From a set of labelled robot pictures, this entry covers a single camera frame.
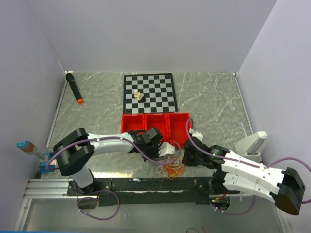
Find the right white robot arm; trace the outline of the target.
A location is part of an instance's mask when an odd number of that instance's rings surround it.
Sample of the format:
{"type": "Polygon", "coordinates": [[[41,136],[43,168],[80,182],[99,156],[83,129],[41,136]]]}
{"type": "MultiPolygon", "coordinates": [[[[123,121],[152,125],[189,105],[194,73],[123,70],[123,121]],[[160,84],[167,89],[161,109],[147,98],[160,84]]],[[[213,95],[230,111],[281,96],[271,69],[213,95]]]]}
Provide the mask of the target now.
{"type": "Polygon", "coordinates": [[[306,186],[298,172],[265,166],[221,147],[208,147],[198,138],[190,137],[183,144],[185,166],[205,166],[213,169],[211,185],[216,194],[237,191],[267,199],[290,214],[298,215],[306,186]]]}

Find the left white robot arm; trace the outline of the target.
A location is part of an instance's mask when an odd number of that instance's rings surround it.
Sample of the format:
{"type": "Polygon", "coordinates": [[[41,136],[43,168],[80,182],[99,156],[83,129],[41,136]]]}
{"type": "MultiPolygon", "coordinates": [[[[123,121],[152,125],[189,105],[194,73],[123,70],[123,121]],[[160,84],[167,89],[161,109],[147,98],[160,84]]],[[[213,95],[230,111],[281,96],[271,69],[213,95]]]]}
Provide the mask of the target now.
{"type": "Polygon", "coordinates": [[[54,156],[48,163],[56,160],[61,175],[71,177],[83,194],[91,195],[96,189],[96,183],[86,163],[92,156],[115,152],[140,153],[144,161],[153,161],[170,152],[174,153],[175,149],[164,142],[158,128],[114,135],[91,134],[79,128],[57,143],[53,152],[54,156]]]}

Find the red three-compartment bin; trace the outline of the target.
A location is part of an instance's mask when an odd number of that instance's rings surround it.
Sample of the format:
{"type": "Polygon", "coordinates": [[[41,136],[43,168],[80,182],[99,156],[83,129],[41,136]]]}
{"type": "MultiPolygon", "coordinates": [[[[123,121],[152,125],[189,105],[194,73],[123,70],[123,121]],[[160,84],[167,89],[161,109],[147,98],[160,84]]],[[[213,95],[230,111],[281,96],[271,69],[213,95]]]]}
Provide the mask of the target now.
{"type": "Polygon", "coordinates": [[[183,146],[187,140],[186,121],[189,113],[123,114],[121,132],[158,128],[165,142],[176,141],[183,146]]]}

